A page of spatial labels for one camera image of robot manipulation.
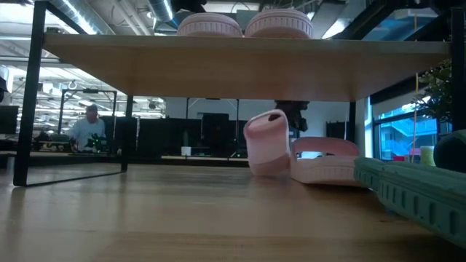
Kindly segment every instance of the air duct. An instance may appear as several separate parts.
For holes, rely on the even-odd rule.
[[[88,34],[115,34],[85,0],[49,0]]]
[[[149,4],[154,21],[168,22],[173,19],[170,0],[147,0],[147,3]]]

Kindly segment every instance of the desk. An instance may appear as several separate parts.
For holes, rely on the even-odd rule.
[[[132,164],[0,195],[5,261],[466,261],[368,190],[252,179],[247,168]]]

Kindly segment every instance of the wooden table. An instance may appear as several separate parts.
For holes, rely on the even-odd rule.
[[[127,95],[356,101],[449,57],[414,41],[47,34],[44,48]]]
[[[370,191],[252,179],[242,168],[132,164],[54,186],[0,183],[0,199],[9,262],[466,261]]]

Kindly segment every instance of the pipe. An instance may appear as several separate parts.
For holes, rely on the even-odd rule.
[[[115,34],[86,1],[49,0],[49,2],[81,26],[88,34]]]
[[[168,0],[147,0],[155,20],[168,22],[173,19],[173,11]]]
[[[125,7],[128,11],[128,14],[134,18],[134,20],[139,25],[139,28],[144,32],[144,34],[147,36],[153,36],[154,33],[149,32],[149,30],[147,29],[147,25],[142,21],[142,19],[139,17],[138,13],[134,9],[134,7],[128,2],[128,0],[121,0],[121,3],[123,4],[123,7]]]
[[[131,27],[131,29],[134,31],[135,34],[138,36],[142,35],[142,33],[139,31],[139,29],[136,27],[135,23],[131,20],[131,18],[128,16],[128,14],[125,12],[123,9],[122,5],[119,3],[117,0],[111,0],[111,3],[115,6],[116,10],[120,12],[120,14],[123,16],[123,18],[126,20],[128,25]]]

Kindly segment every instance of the black metal table leg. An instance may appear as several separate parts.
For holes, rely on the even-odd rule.
[[[31,152],[34,114],[36,113],[45,15],[48,4],[46,1],[36,1],[34,4],[31,48],[24,88],[23,115],[21,116],[20,135],[15,158],[15,176],[13,178],[13,185],[15,186],[27,186],[28,182],[28,164]]]
[[[123,148],[122,148],[122,172],[128,170],[128,158],[130,150],[130,139],[125,139],[129,137],[130,127],[131,127],[131,116],[133,115],[133,96],[128,95],[126,101],[126,114],[125,114],[125,124],[123,129]]]
[[[66,90],[62,90],[61,101],[60,101],[60,115],[58,117],[58,134],[61,134],[61,126],[63,124],[63,108],[65,106],[65,94],[66,94]]]
[[[349,123],[347,127],[347,140],[356,141],[356,102],[349,102]]]
[[[453,131],[466,129],[465,11],[451,10],[451,79]]]

